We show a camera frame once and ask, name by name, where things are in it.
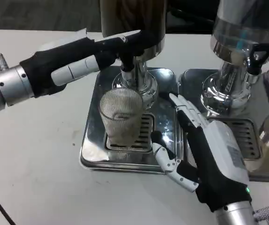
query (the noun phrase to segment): white countertop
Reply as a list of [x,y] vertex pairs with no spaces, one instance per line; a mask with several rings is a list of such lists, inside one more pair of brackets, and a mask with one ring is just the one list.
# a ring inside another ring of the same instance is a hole
[[[68,34],[0,30],[0,52],[14,66],[41,44]],[[166,35],[163,52],[148,65],[176,75],[189,68],[218,68],[221,60],[209,40],[209,35]],[[17,225],[215,225],[207,205],[166,176],[80,166],[96,75],[0,112],[0,203],[12,219]],[[249,188],[254,209],[269,206],[269,183],[251,182]],[[7,224],[0,213],[0,225]]]

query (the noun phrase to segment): metal drip tray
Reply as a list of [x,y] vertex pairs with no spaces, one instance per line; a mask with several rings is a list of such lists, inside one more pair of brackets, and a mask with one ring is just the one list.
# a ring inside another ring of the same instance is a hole
[[244,159],[257,159],[261,157],[255,128],[251,120],[220,117],[210,117],[209,120],[219,120],[230,127]]
[[108,150],[124,150],[124,151],[141,151],[148,152],[151,150],[150,135],[153,131],[154,116],[152,114],[143,114],[141,121],[140,135],[131,146],[123,146],[118,143],[111,143],[106,135],[106,147]]
[[[175,75],[171,70],[149,68],[148,72],[156,79],[159,92],[177,92]],[[175,110],[169,102],[158,98],[143,114],[140,136],[130,147],[110,143],[107,138],[98,104],[103,94],[112,89],[113,81],[119,73],[120,67],[109,67],[101,71],[96,79],[80,162],[94,170],[163,173],[153,156],[150,134],[153,130],[162,132],[167,147],[176,152],[179,129],[175,124]]]

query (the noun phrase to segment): white robotic finger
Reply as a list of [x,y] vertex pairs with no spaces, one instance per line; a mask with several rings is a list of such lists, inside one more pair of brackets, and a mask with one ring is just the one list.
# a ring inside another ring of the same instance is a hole
[[192,122],[194,127],[199,127],[201,125],[201,122],[199,121],[199,116],[196,113],[192,113],[189,109],[187,102],[182,102],[178,97],[173,95],[172,93],[169,94],[169,98],[173,101],[175,104],[175,109],[182,110],[185,115],[189,118],[189,120]]
[[190,101],[187,101],[182,95],[178,95],[178,98],[182,104],[188,107],[189,111],[191,112],[199,126],[205,128],[207,125],[207,120],[201,115],[200,111]]
[[196,190],[199,184],[177,173],[177,166],[179,164],[175,159],[169,159],[169,155],[165,147],[158,143],[153,143],[152,149],[157,163],[168,177],[187,189],[189,192],[194,192]]
[[182,95],[178,95],[178,98],[181,100],[181,102],[185,102],[187,104],[192,114],[198,115],[198,121],[202,128],[205,128],[209,124],[208,120],[201,114],[201,112],[196,108],[195,105],[193,105],[190,101],[186,100]]

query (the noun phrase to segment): clear drinking glass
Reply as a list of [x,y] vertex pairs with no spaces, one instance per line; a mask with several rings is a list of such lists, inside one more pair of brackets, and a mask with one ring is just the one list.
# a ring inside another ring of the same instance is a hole
[[111,143],[132,145],[140,134],[143,99],[128,88],[107,91],[99,103],[99,112]]

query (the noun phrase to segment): robotic hand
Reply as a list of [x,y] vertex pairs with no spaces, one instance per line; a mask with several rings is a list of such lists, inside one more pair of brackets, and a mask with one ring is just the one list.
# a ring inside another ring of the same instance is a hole
[[135,30],[95,41],[80,30],[70,37],[42,46],[29,59],[9,68],[0,54],[0,110],[28,98],[64,90],[67,83],[109,67],[118,54],[141,55],[156,39]]
[[172,180],[190,192],[196,192],[223,225],[255,225],[256,216],[247,184],[248,171],[231,129],[224,123],[209,122],[183,96],[160,94],[175,107],[177,119],[195,159],[197,168],[178,159],[167,149],[162,134],[151,134],[154,156]]

